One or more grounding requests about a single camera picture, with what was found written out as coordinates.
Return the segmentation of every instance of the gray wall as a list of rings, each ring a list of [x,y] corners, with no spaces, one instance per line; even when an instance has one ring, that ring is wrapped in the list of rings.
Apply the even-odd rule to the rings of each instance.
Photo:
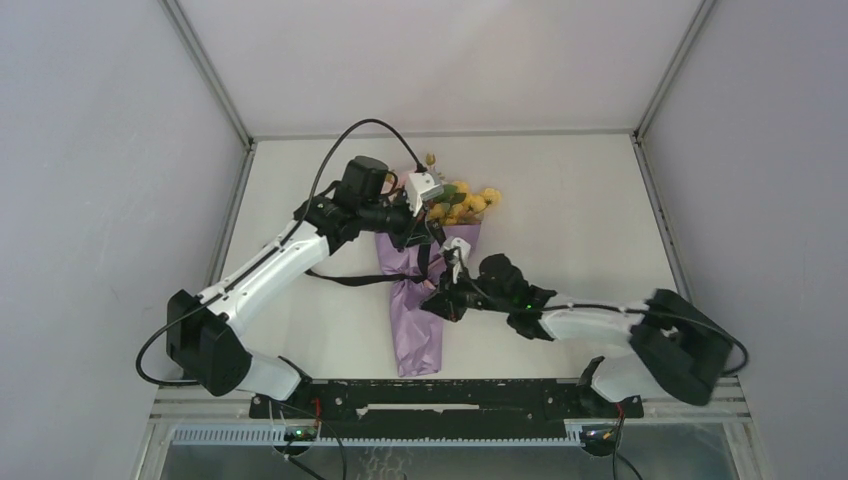
[[[848,2],[720,2],[649,132],[696,300],[746,342],[777,478],[844,478]]]
[[[153,0],[3,2],[0,58],[0,478],[127,478],[241,147]]]

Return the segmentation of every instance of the bouquet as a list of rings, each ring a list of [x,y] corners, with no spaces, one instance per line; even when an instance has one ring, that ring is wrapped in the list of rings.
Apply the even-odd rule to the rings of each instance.
[[[436,170],[436,157],[432,153],[427,154],[426,163],[444,182],[444,193],[428,203],[428,220],[438,221],[446,236],[460,237],[468,242],[473,252],[480,236],[484,212],[500,203],[501,193],[494,188],[484,188],[475,194],[466,182],[447,183],[445,176]],[[398,179],[396,175],[394,172],[389,174],[387,183],[402,184],[405,178]],[[447,268],[444,259],[439,256],[439,245],[421,245],[398,251],[386,234],[378,234],[376,244],[380,268],[386,275],[420,275],[418,249],[430,250],[426,281],[415,283],[412,280],[402,280],[392,285],[389,317],[398,376],[412,377],[436,373],[442,368],[444,319],[422,311],[420,305],[435,290],[435,284]]]

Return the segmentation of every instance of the white wall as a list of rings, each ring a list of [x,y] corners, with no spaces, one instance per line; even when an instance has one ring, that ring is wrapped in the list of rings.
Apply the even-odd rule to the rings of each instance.
[[[848,3],[720,2],[649,132],[695,296],[748,344],[779,479],[845,478]]]
[[[241,147],[157,2],[0,9],[0,478],[127,478]]]
[[[633,129],[699,0],[182,0],[248,129]]]

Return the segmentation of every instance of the yellow flower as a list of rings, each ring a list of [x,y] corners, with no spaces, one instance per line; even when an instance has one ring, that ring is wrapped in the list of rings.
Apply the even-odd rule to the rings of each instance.
[[[430,209],[430,213],[427,214],[427,218],[430,220],[437,220],[443,218],[445,214],[447,214],[445,207],[443,207],[441,203],[437,203]]]
[[[480,213],[485,210],[487,206],[489,206],[489,204],[486,202],[486,199],[483,198],[482,195],[469,195],[468,197],[471,197],[471,200],[468,203],[468,211],[470,212]]]
[[[471,186],[465,182],[451,182],[451,185],[456,187],[456,193],[464,193],[466,195],[471,193]]]
[[[484,189],[480,192],[480,196],[483,197],[483,200],[486,201],[487,205],[497,205],[501,203],[501,199],[503,198],[500,190],[496,190],[494,188]]]
[[[448,217],[461,217],[463,215],[465,215],[465,207],[461,203],[452,206],[448,212]]]

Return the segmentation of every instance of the white table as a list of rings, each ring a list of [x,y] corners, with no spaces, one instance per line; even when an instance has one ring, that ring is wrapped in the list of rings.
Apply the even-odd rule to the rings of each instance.
[[[278,234],[306,199],[332,140],[260,142],[224,273]],[[487,216],[472,261],[506,253],[536,285],[586,299],[630,301],[674,288],[648,195],[626,135],[412,138],[423,159],[437,155],[448,180],[504,200]],[[347,140],[319,190],[341,178],[347,161],[368,155],[404,170],[412,162],[395,139]],[[372,234],[342,247],[316,270],[379,273]],[[314,378],[397,378],[388,318],[389,285],[348,288],[301,277],[255,320],[249,347],[284,355]],[[612,347],[583,341],[526,340],[505,315],[469,311],[445,323],[442,371],[424,378],[573,378]]]

